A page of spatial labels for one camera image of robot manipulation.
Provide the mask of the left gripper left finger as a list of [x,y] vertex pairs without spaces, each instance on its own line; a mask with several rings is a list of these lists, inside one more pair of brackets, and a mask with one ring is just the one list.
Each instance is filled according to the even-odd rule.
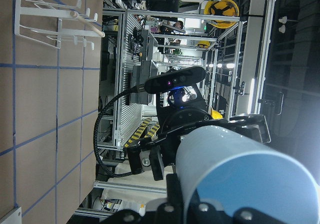
[[168,174],[166,183],[167,197],[149,202],[143,216],[131,209],[123,209],[102,223],[183,223],[184,204],[177,174]]

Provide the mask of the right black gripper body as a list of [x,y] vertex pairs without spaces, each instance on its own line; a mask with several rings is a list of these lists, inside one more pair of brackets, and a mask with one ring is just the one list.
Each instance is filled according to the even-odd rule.
[[136,85],[129,89],[130,93],[147,92],[156,94],[156,102],[160,102],[160,94],[168,92],[169,105],[166,107],[157,106],[157,117],[159,122],[158,139],[151,140],[150,137],[138,139],[129,146],[130,154],[139,154],[143,151],[151,150],[155,146],[161,146],[165,152],[173,153],[177,150],[180,141],[178,138],[188,134],[196,128],[216,125],[226,129],[235,130],[236,122],[225,119],[214,120],[205,111],[205,101],[201,94],[197,92],[196,98],[184,102],[183,96],[186,94],[186,87],[191,86],[197,90],[195,84],[174,84],[165,83],[163,85],[151,85],[150,83]]

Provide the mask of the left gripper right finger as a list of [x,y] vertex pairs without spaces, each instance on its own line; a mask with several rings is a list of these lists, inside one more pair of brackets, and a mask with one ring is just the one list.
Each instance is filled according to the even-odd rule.
[[242,207],[234,214],[227,214],[222,207],[214,207],[201,200],[197,191],[193,193],[187,211],[186,223],[283,223],[251,207]]

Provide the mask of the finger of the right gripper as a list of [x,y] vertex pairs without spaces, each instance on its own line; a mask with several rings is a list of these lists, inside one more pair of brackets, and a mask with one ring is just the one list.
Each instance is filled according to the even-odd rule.
[[262,114],[241,114],[229,119],[231,130],[262,144],[270,143],[270,132]]
[[137,146],[127,149],[127,156],[131,173],[133,175],[141,174],[146,171],[152,171],[155,181],[164,179],[164,164],[160,147],[152,147],[151,150],[141,150]]

